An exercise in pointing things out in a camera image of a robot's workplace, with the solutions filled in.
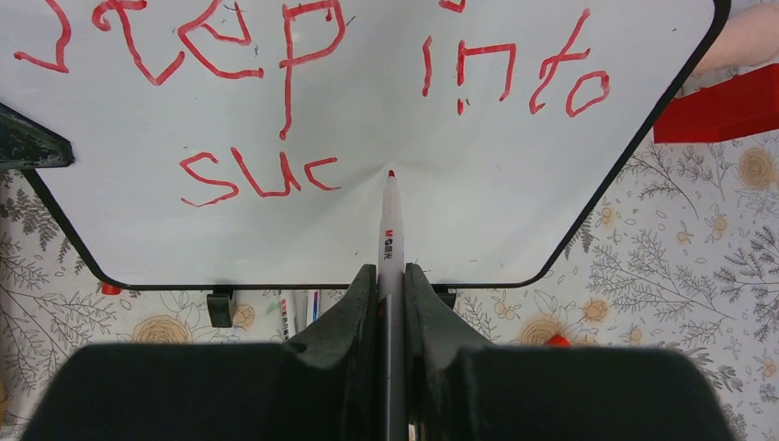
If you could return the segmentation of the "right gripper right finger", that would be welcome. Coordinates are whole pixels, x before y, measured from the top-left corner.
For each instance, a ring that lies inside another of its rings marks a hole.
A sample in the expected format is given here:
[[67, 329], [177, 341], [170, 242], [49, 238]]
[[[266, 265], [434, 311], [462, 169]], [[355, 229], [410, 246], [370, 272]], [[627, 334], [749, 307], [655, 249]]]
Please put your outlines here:
[[715, 393], [670, 349], [497, 345], [404, 275], [407, 409], [421, 440], [731, 440]]

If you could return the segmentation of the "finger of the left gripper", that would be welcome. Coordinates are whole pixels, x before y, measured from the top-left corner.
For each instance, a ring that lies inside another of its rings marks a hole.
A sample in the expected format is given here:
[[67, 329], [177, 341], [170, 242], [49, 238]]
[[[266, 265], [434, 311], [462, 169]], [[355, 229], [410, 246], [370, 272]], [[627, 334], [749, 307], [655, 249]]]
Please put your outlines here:
[[1, 105], [2, 170], [62, 168], [73, 162], [73, 147], [68, 140]]

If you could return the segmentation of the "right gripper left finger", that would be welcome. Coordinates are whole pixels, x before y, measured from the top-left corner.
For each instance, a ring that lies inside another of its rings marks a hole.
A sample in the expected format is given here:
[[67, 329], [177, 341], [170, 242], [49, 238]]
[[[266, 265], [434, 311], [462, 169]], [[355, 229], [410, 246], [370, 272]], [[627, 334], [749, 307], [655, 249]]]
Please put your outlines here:
[[101, 344], [76, 351], [26, 440], [375, 440], [377, 270], [282, 344]]

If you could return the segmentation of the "red capped whiteboard marker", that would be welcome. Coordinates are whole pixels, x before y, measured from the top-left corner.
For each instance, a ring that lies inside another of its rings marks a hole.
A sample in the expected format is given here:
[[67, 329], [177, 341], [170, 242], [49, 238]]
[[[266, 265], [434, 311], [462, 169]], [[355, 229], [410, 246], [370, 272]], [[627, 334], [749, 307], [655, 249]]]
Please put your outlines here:
[[404, 236], [397, 177], [388, 171], [382, 199], [378, 241], [378, 319], [382, 373], [380, 374], [380, 428], [383, 440], [406, 440], [404, 360]]

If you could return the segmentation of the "red marker cap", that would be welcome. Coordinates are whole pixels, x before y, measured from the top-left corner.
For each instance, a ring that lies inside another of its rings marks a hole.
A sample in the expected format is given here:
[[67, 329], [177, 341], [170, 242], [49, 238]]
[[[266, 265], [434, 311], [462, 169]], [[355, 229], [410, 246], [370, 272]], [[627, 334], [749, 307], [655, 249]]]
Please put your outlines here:
[[102, 283], [100, 292], [107, 296], [116, 296], [122, 292], [122, 288], [112, 286], [108, 283]]

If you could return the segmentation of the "white whiteboard black frame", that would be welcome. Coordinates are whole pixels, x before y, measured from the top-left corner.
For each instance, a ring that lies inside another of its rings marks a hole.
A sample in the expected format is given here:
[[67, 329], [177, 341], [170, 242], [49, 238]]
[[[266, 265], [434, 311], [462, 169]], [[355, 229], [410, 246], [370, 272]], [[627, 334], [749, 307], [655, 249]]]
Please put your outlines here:
[[4, 1], [1, 101], [67, 140], [29, 183], [107, 283], [340, 288], [389, 253], [541, 278], [728, 1]]

